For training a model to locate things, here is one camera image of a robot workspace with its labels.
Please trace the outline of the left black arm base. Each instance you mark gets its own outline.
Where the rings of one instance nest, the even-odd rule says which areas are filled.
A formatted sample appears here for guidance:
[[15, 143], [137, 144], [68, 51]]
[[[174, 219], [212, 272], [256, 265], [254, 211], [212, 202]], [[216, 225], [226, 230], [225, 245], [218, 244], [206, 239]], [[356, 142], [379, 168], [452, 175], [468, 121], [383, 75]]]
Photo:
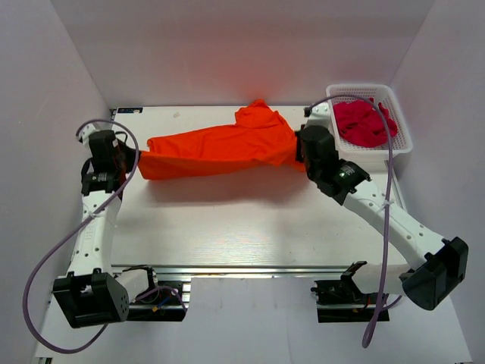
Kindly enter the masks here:
[[189, 308], [190, 279], [157, 272], [148, 265], [137, 265], [123, 270], [143, 270], [148, 274], [149, 287], [143, 298], [130, 304], [129, 322], [182, 322]]

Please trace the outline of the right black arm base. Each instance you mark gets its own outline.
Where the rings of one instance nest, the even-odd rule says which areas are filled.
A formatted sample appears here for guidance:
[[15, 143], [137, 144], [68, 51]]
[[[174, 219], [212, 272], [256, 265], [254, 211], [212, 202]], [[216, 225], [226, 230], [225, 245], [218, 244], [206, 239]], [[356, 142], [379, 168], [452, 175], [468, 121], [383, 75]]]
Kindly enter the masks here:
[[376, 293], [363, 294], [338, 280], [315, 281], [310, 291], [319, 323], [368, 323], [374, 315]]

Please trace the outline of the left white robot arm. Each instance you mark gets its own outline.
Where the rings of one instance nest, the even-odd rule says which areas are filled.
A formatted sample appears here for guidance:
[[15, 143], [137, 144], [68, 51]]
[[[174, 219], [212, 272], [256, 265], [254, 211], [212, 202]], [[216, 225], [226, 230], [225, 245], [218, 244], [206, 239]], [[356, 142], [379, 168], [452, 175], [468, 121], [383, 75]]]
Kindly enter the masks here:
[[156, 300], [160, 284], [147, 265], [114, 274], [111, 253], [123, 194], [119, 187], [134, 171], [135, 152], [113, 130], [82, 132], [91, 157], [81, 171], [83, 217], [74, 253], [64, 277], [54, 282], [53, 294], [72, 328], [127, 320], [130, 304], [140, 298]]

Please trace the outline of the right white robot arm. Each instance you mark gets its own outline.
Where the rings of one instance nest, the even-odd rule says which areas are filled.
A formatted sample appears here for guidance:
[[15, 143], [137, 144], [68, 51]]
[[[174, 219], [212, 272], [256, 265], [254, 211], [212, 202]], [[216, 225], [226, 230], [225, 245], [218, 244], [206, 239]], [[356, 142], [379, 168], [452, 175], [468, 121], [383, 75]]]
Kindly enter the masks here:
[[386, 237], [405, 259], [403, 265], [387, 266], [384, 293], [407, 297], [427, 311], [435, 309], [465, 278], [466, 242], [447, 240], [386, 199], [369, 173], [338, 156], [326, 127], [304, 126], [296, 137], [297, 159], [308, 179]]

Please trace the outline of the orange t shirt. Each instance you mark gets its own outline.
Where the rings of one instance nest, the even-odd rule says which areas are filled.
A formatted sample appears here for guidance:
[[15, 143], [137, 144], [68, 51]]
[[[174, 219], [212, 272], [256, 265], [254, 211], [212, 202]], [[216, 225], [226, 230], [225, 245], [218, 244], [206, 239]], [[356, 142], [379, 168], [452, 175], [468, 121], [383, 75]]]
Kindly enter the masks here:
[[138, 168], [146, 180], [205, 177], [261, 166], [305, 166], [296, 159], [296, 132], [258, 99], [235, 112], [235, 123], [147, 140]]

